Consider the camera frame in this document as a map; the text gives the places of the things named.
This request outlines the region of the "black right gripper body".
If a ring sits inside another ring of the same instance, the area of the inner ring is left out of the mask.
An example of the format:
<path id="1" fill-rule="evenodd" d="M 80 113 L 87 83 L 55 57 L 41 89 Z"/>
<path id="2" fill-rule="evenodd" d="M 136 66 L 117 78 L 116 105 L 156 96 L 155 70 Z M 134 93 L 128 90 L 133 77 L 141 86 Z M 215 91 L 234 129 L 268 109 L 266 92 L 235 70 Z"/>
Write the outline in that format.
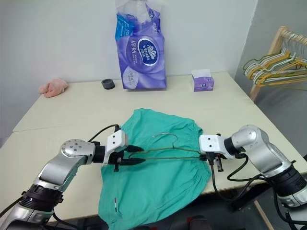
<path id="1" fill-rule="evenodd" d="M 216 164 L 218 172 L 223 172 L 223 166 L 221 162 L 221 154 L 220 153 L 215 153 L 215 152 L 206 152 L 206 160 L 208 161 L 211 170 L 214 171 L 213 166 Z"/>

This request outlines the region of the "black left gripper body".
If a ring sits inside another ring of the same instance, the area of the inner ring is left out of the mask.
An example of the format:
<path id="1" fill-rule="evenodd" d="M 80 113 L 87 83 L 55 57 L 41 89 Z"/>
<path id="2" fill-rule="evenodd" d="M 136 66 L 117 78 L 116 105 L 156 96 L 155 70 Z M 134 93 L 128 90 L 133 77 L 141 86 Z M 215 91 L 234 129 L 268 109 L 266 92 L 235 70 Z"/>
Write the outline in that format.
<path id="1" fill-rule="evenodd" d="M 122 162 L 122 159 L 124 157 L 124 151 L 120 152 L 113 152 L 109 156 L 108 164 L 114 166 L 114 172 L 119 171 L 119 165 Z"/>

